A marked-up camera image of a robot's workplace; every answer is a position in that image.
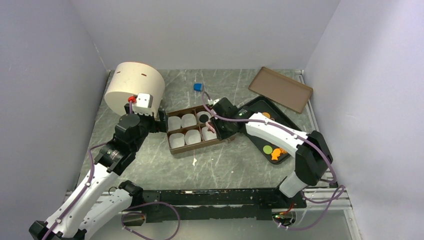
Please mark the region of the black sandwich cookie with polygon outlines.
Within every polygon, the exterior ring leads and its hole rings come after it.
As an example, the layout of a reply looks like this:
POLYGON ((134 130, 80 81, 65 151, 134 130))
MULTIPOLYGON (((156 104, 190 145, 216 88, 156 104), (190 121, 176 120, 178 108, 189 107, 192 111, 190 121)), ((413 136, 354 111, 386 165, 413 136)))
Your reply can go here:
POLYGON ((199 122, 203 124, 203 123, 207 123, 209 121, 210 117, 207 114, 201 114, 198 117, 198 119, 199 119, 199 122))

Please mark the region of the brown divided cookie box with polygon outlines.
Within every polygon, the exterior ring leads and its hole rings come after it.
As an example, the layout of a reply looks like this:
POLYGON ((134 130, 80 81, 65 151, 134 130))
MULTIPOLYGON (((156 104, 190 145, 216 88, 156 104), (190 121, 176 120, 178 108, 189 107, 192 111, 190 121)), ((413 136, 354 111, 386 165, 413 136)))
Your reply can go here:
POLYGON ((166 133, 172 155, 197 150, 235 139, 234 136, 219 140, 217 134, 208 129, 209 112, 202 105, 169 112, 166 133))

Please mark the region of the round orange cookie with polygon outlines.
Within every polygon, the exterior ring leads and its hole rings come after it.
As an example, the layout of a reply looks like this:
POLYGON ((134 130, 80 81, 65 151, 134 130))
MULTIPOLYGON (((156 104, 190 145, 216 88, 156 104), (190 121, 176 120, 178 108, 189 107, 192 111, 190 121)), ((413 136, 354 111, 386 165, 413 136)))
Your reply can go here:
POLYGON ((268 112, 263 112, 262 115, 265 116, 268 119, 271 118, 271 115, 268 112))

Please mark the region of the pink cat-paw tongs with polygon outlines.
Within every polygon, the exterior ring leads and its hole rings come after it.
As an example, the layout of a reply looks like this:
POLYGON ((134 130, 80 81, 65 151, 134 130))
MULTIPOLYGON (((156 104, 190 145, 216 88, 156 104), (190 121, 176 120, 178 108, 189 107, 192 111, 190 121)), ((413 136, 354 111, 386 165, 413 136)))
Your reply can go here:
POLYGON ((212 133, 216 133, 216 130, 215 130, 215 127, 214 127, 214 125, 213 125, 213 123, 212 122, 210 122, 210 121, 207 121, 206 123, 205 123, 205 125, 206 125, 206 127, 208 128, 208 131, 209 132, 212 132, 212 133))

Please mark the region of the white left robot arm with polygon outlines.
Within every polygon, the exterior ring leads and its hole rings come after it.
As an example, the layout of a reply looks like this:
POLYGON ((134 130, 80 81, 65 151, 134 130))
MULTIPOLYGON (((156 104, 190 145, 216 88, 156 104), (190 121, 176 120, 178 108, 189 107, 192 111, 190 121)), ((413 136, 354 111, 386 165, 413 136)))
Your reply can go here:
POLYGON ((35 240, 89 240, 103 225, 126 208, 137 210, 143 203, 143 189, 127 180, 109 199, 96 205, 107 185, 115 181, 135 160, 150 133, 168 131, 168 116, 139 113, 129 104, 114 127, 110 141, 97 145, 98 155, 90 158, 90 170, 69 198, 45 221, 29 228, 35 240))

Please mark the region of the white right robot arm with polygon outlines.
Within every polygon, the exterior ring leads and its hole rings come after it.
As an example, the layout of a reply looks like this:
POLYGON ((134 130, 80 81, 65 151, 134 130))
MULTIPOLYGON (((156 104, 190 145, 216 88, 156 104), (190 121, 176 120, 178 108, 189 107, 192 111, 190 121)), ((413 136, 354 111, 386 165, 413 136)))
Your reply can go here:
POLYGON ((226 97, 212 100, 208 96, 203 105, 211 114, 210 123, 219 140, 241 133, 275 145, 294 158, 293 172, 281 181, 274 195, 278 206, 288 207, 297 193, 315 186, 327 170, 333 171, 333 159, 320 132, 290 128, 247 106, 238 108, 226 97))

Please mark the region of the small blue cube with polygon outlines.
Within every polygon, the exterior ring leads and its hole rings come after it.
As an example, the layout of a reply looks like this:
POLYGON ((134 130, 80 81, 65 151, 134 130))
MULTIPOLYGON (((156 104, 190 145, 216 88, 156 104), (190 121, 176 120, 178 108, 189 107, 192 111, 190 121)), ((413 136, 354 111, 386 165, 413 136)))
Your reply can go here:
POLYGON ((204 85, 202 83, 194 83, 193 84, 193 90, 195 92, 202 92, 204 89, 204 85))

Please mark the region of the cream cylindrical container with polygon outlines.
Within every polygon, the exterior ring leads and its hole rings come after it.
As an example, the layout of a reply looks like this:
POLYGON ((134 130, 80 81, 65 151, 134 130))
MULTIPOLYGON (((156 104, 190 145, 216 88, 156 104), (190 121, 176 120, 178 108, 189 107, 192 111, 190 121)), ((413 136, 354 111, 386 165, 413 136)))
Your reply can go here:
POLYGON ((116 67, 104 100, 114 113, 122 116, 126 114, 124 106, 129 103, 130 96, 146 93, 153 96, 152 107, 133 109, 142 114, 157 113, 165 87, 164 78, 153 67, 139 62, 123 62, 116 67))

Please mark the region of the brown box lid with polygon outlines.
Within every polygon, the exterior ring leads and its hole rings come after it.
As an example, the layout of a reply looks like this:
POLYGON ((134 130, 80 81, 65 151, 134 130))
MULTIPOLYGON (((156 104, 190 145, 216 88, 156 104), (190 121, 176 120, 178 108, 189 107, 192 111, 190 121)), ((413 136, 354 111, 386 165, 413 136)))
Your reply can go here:
POLYGON ((248 89, 299 114, 303 112, 313 93, 310 86, 264 66, 253 78, 248 89))

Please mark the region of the green round cookie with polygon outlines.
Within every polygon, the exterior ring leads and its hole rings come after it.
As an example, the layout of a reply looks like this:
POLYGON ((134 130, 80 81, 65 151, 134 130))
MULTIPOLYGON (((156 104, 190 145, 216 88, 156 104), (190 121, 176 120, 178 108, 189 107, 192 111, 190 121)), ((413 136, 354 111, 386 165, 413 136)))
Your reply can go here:
POLYGON ((264 145, 262 151, 265 155, 270 155, 273 152, 273 147, 270 145, 264 145))

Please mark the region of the black cookie tray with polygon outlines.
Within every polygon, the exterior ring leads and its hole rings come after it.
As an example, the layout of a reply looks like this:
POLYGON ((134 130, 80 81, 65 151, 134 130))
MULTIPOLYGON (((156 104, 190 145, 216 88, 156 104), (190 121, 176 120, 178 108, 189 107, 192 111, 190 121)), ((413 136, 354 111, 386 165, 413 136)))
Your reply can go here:
MULTIPOLYGON (((238 108, 247 107, 251 111, 256 113, 263 113, 267 112, 270 114, 270 117, 277 123, 282 124, 286 127, 289 127, 294 130, 300 131, 301 129, 285 114, 282 110, 280 110, 270 99, 268 99, 265 96, 258 96, 254 98, 253 100, 249 101, 248 103, 241 105, 238 108)), ((276 145, 271 144, 270 142, 256 137, 252 135, 245 134, 249 140, 255 145, 255 147, 262 153, 262 155, 265 157, 265 159, 270 162, 273 165, 280 165, 283 163, 286 159, 290 157, 290 155, 287 154, 281 154, 278 158, 278 161, 272 161, 270 154, 264 154, 263 147, 265 145, 269 145, 274 149, 277 148, 276 145)))

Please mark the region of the orange fish cookie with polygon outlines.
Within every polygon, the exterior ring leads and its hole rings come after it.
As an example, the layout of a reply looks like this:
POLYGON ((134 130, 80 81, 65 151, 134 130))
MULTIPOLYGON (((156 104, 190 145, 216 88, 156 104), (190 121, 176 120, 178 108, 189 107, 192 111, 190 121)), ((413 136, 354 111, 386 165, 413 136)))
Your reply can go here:
POLYGON ((281 154, 282 154, 282 150, 280 148, 275 148, 270 154, 271 160, 278 161, 281 154))

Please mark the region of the square orange cookie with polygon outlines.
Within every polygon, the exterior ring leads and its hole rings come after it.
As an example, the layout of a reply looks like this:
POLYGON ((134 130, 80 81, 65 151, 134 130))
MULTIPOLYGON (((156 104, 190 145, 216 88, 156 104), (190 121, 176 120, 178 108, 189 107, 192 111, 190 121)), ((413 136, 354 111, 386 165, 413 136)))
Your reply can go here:
POLYGON ((286 150, 284 150, 282 148, 279 148, 279 150, 280 150, 280 153, 283 154, 283 155, 288 153, 286 150))

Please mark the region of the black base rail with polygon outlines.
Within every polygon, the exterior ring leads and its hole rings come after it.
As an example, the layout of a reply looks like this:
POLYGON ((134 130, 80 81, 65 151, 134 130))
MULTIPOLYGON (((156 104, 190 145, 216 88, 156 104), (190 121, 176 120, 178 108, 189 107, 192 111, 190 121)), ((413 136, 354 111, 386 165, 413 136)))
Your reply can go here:
POLYGON ((271 220, 277 213, 306 208, 300 193, 289 198, 277 188, 144 190, 127 211, 139 211, 147 223, 172 220, 271 220))

